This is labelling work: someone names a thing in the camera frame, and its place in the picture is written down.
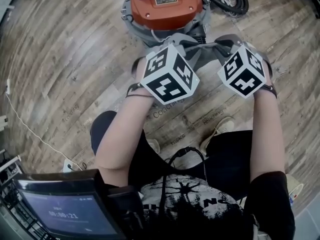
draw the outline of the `black and white square pattern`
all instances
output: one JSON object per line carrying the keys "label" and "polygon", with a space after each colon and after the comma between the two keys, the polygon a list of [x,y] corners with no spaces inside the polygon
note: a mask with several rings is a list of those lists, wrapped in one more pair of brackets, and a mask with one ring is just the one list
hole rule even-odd
{"label": "black and white square pattern", "polygon": [[246,49],[246,54],[248,56],[248,62],[249,64],[256,70],[258,71],[262,76],[264,76],[264,69],[263,66],[260,62],[260,60],[258,60],[250,51],[248,51]]}
{"label": "black and white square pattern", "polygon": [[256,77],[249,69],[246,68],[230,83],[230,86],[235,88],[244,96],[247,96],[261,83],[262,81],[258,77]]}
{"label": "black and white square pattern", "polygon": [[234,73],[236,73],[242,66],[242,61],[239,52],[237,51],[233,57],[224,65],[225,79],[228,80]]}
{"label": "black and white square pattern", "polygon": [[179,85],[169,73],[160,76],[146,85],[164,102],[171,101],[187,94],[182,86]]}
{"label": "black and white square pattern", "polygon": [[186,86],[191,90],[194,73],[179,53],[176,55],[173,70],[179,77],[181,77]]}
{"label": "black and white square pattern", "polygon": [[154,57],[148,60],[146,65],[144,77],[149,76],[150,74],[162,69],[166,66],[168,48],[160,51]]}

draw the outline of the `orange machine lid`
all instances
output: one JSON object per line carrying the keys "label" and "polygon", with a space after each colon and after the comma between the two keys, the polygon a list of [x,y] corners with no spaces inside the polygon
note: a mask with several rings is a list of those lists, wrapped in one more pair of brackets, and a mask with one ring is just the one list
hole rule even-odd
{"label": "orange machine lid", "polygon": [[131,0],[133,19],[161,31],[183,28],[202,7],[202,0]]}

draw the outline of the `beige sneaker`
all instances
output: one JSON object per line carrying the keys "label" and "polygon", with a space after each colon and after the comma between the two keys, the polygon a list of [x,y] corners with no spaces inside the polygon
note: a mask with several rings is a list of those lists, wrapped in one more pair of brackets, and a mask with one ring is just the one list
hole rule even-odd
{"label": "beige sneaker", "polygon": [[147,139],[146,140],[150,147],[156,152],[158,155],[160,154],[160,145],[159,142],[156,139]]}
{"label": "beige sneaker", "polygon": [[226,116],[222,118],[214,128],[213,133],[200,144],[200,151],[202,152],[202,154],[204,155],[207,154],[206,149],[213,136],[232,132],[234,128],[235,128],[235,120],[231,116]]}

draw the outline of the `black pants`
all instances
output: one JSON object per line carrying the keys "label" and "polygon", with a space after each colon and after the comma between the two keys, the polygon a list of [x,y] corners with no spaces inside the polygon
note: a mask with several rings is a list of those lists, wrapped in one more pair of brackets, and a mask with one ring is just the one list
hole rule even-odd
{"label": "black pants", "polygon": [[[114,111],[106,111],[94,120],[90,131],[94,154],[116,114]],[[208,184],[211,187],[229,194],[236,200],[247,196],[250,184],[251,143],[251,130],[227,132],[210,140],[206,149],[208,159],[205,160],[205,168]],[[169,166],[149,146],[142,131],[129,169],[129,185],[139,189],[158,180],[165,172],[168,175],[190,175],[205,179],[202,162],[184,170]]]}

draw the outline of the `monitor screen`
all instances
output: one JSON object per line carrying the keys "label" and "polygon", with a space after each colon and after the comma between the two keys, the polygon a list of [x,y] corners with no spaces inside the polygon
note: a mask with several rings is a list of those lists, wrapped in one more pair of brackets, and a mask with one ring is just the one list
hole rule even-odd
{"label": "monitor screen", "polygon": [[49,231],[116,234],[93,195],[43,195],[24,191],[22,194]]}

